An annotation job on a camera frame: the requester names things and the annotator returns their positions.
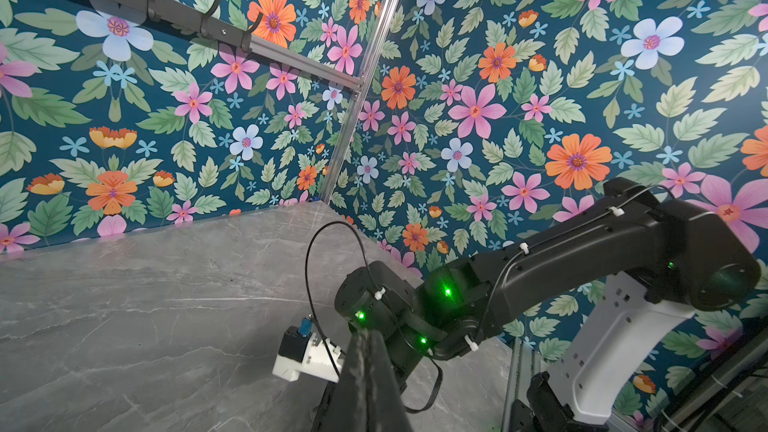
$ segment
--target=metal frame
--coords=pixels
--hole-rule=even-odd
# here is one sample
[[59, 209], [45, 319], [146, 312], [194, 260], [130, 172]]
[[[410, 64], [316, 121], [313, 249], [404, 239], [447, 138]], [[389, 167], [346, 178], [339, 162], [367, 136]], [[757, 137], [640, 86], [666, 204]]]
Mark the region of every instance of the metal frame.
[[[238, 29], [232, 24], [210, 17], [210, 14], [215, 12], [216, 7], [212, 7], [212, 10], [203, 14], [188, 5], [177, 2], [176, 0], [152, 0], [151, 2], [150, 0], [113, 1], [140, 10], [141, 12], [148, 12], [148, 8], [151, 8], [152, 16], [160, 16], [163, 20], [188, 30], [200, 32], [202, 27], [206, 30], [207, 34], [209, 34], [210, 38], [228, 43], [237, 48], [240, 48], [241, 44], [244, 42], [244, 39], [246, 38], [244, 34], [248, 34], [247, 30]], [[308, 72], [321, 79], [328, 80], [329, 82], [335, 82], [353, 92], [360, 92], [363, 89], [364, 81], [360, 78], [339, 72], [320, 62], [315, 62], [308, 57], [295, 53], [292, 50], [285, 49], [260, 37], [251, 35], [250, 50], [268, 60], [284, 63], [295, 67], [302, 72]]]
[[328, 164], [328, 173], [326, 174], [322, 183], [322, 189], [320, 190], [320, 200], [326, 204], [330, 204], [333, 189], [336, 187], [336, 180], [339, 178], [341, 168], [344, 164], [346, 152], [352, 146], [352, 134], [357, 125], [357, 117], [362, 110], [362, 104], [368, 97], [368, 91], [370, 90], [371, 81], [373, 80], [373, 71], [379, 65], [379, 58], [384, 47], [384, 42], [387, 34], [389, 34], [389, 25], [392, 23], [392, 18], [395, 16], [399, 1], [400, 0], [382, 0], [379, 21], [376, 23], [376, 29], [371, 35], [368, 48], [362, 58], [362, 65], [360, 67], [362, 87], [352, 95], [350, 104], [347, 107], [347, 114], [344, 117], [344, 123], [342, 124], [339, 137], [336, 140], [336, 146], [333, 148], [333, 154], [331, 155], [331, 160]]

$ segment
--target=wall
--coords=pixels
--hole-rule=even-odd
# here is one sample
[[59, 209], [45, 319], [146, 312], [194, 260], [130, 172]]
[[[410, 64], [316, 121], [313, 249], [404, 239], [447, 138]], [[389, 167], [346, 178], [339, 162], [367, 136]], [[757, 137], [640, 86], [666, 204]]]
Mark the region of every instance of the wall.
[[[415, 274], [566, 220], [616, 176], [673, 187], [766, 259], [766, 0], [402, 5], [333, 203]], [[761, 264], [746, 303], [698, 313], [658, 344], [619, 412], [654, 417], [768, 314]], [[535, 305], [503, 339], [556, 360], [603, 287]]]
[[[278, 2], [214, 15], [245, 29], [261, 6], [255, 35], [355, 72], [376, 0]], [[106, 0], [0, 0], [0, 21], [0, 252], [317, 196], [349, 91], [329, 102], [334, 84], [294, 70], [280, 86], [279, 64]]]

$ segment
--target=orange flower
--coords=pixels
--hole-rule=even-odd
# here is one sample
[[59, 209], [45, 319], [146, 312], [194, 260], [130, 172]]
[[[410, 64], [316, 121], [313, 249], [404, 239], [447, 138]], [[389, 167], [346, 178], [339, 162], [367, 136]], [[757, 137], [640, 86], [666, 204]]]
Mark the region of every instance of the orange flower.
[[547, 152], [547, 157], [554, 162], [547, 162], [547, 175], [558, 176], [554, 183], [562, 188], [576, 185], [576, 190], [592, 187], [592, 178], [603, 180], [610, 169], [602, 164], [611, 159], [610, 148], [600, 147], [600, 138], [587, 134], [579, 142], [578, 134], [563, 137], [563, 145], [554, 144]]
[[547, 68], [547, 60], [540, 53], [537, 53], [528, 62], [528, 68], [533, 72], [542, 72]]
[[166, 172], [165, 170], [160, 170], [152, 178], [152, 183], [154, 183], [155, 187], [168, 187], [174, 182], [176, 182], [174, 175]]
[[136, 182], [128, 180], [128, 174], [125, 172], [114, 171], [104, 172], [98, 177], [101, 184], [92, 183], [88, 185], [85, 191], [86, 196], [93, 197], [88, 201], [88, 205], [93, 210], [104, 209], [104, 214], [114, 216], [123, 209], [122, 206], [130, 207], [136, 197], [131, 195], [136, 192]]
[[37, 177], [27, 186], [27, 190], [39, 196], [55, 196], [64, 188], [64, 179], [56, 174]]
[[520, 24], [523, 27], [527, 27], [531, 25], [533, 22], [536, 21], [538, 18], [538, 12], [535, 10], [526, 10], [522, 14], [520, 14], [520, 17], [518, 17], [518, 24]]
[[406, 230], [402, 232], [402, 236], [405, 239], [403, 242], [414, 252], [422, 251], [424, 246], [429, 244], [428, 234], [427, 229], [422, 227], [421, 224], [408, 224]]
[[281, 47], [288, 47], [286, 40], [293, 40], [296, 36], [296, 26], [291, 24], [296, 20], [296, 10], [293, 4], [287, 2], [288, 0], [259, 0], [258, 4], [251, 2], [248, 5], [248, 20], [251, 22], [256, 22], [259, 12], [264, 13], [264, 18], [254, 31], [255, 36]]
[[355, 21], [355, 24], [360, 24], [366, 19], [370, 8], [370, 0], [350, 0], [350, 18]]
[[111, 130], [109, 127], [92, 127], [89, 133], [94, 144], [101, 149], [120, 147], [127, 149], [136, 142], [136, 131], [128, 129]]
[[489, 47], [485, 49], [485, 57], [480, 59], [480, 77], [488, 79], [489, 82], [498, 82], [509, 77], [509, 70], [518, 64], [514, 58], [516, 51], [513, 46], [507, 47], [507, 44], [499, 42], [496, 48]]
[[656, 384], [647, 375], [638, 375], [632, 379], [632, 384], [646, 394], [656, 394]]
[[389, 77], [384, 77], [382, 82], [382, 99], [387, 101], [387, 106], [390, 109], [403, 109], [408, 105], [408, 100], [413, 99], [416, 94], [416, 89], [413, 86], [416, 85], [416, 74], [411, 73], [411, 70], [402, 66], [393, 67], [389, 71]]
[[315, 183], [315, 177], [317, 177], [317, 169], [314, 166], [302, 168], [296, 180], [299, 190], [308, 190]]
[[763, 177], [768, 177], [768, 126], [762, 129], [755, 130], [755, 139], [747, 139], [744, 141], [744, 145], [741, 147], [741, 151], [745, 154], [753, 154], [750, 157], [744, 157], [744, 165], [749, 170], [757, 170], [763, 168], [760, 174]]

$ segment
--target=white cable clip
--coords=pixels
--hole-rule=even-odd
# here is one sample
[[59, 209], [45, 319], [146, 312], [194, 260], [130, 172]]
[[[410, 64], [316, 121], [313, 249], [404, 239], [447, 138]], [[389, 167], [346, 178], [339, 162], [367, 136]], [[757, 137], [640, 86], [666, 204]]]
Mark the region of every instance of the white cable clip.
[[474, 352], [475, 350], [478, 350], [480, 347], [472, 341], [472, 339], [469, 338], [469, 335], [464, 336], [464, 340], [467, 342], [467, 345], [469, 345], [469, 348]]

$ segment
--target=gray marble countertop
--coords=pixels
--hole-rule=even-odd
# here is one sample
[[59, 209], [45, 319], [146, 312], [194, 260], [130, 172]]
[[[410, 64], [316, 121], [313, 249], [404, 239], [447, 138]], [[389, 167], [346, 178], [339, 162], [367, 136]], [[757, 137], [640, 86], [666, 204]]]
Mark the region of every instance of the gray marble countertop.
[[[310, 311], [306, 246], [339, 218], [314, 202], [0, 259], [0, 430], [308, 430], [325, 382], [285, 382], [272, 366], [283, 332]], [[364, 241], [370, 260], [418, 282]], [[349, 230], [312, 246], [312, 299], [343, 347], [333, 297], [361, 265]], [[498, 427], [510, 356], [492, 339], [442, 363], [440, 395], [410, 416], [414, 430]], [[435, 377], [423, 361], [406, 404], [420, 408]]]

